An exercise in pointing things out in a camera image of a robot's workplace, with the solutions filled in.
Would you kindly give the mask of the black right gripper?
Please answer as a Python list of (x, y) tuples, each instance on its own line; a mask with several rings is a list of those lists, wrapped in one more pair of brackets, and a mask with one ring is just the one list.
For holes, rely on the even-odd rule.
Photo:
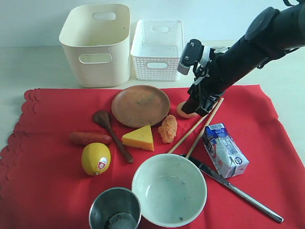
[(220, 95), (234, 83), (233, 62), (235, 53), (231, 51), (204, 51), (194, 73), (194, 82), (188, 90), (189, 98), (181, 110), (205, 116), (219, 101)]

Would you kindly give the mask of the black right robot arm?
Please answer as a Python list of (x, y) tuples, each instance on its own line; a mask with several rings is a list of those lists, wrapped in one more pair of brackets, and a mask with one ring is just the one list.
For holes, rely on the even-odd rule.
[(305, 2), (284, 3), (287, 9), (283, 11), (273, 7), (263, 10), (226, 52), (217, 52), (197, 39), (186, 44), (177, 70), (183, 75), (192, 70), (194, 82), (183, 112), (206, 116), (225, 90), (253, 69), (262, 69), (305, 45)]

